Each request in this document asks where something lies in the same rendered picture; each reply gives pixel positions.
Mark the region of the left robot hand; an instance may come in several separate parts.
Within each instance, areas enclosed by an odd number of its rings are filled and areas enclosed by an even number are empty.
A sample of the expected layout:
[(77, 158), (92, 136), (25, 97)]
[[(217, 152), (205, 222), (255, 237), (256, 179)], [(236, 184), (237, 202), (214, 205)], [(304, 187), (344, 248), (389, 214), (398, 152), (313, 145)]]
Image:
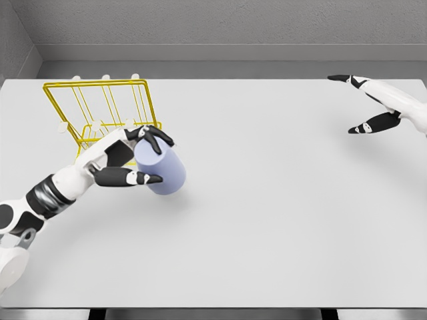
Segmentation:
[(153, 125), (142, 125), (133, 129), (119, 128), (108, 133), (91, 147), (86, 149), (75, 161), (84, 168), (95, 183), (103, 187), (131, 187), (161, 183), (158, 175), (132, 170), (125, 165), (134, 158), (134, 149), (140, 141), (147, 141), (151, 149), (161, 155), (157, 142), (160, 138), (170, 147), (173, 139)]

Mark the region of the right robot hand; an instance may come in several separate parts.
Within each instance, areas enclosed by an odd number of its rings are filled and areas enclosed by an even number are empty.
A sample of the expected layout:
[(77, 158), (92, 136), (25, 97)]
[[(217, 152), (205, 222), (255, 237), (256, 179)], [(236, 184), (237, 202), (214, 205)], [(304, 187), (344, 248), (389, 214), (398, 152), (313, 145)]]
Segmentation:
[(413, 124), (414, 106), (420, 101), (395, 86), (381, 80), (355, 75), (329, 75), (327, 79), (348, 83), (386, 108), (385, 113), (350, 128), (349, 134), (378, 133), (398, 126), (402, 119), (407, 119)]

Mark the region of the lavender cup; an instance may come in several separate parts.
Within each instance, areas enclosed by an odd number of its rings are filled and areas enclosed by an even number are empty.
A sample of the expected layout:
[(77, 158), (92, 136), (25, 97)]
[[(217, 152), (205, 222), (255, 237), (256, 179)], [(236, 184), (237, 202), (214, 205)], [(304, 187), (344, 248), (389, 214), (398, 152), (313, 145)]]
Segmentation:
[(162, 139), (155, 137), (161, 154), (158, 155), (148, 141), (142, 139), (134, 149), (134, 158), (139, 171), (149, 175), (159, 175), (161, 183), (148, 187), (158, 195), (169, 195), (178, 191), (186, 180), (186, 170), (175, 151)]

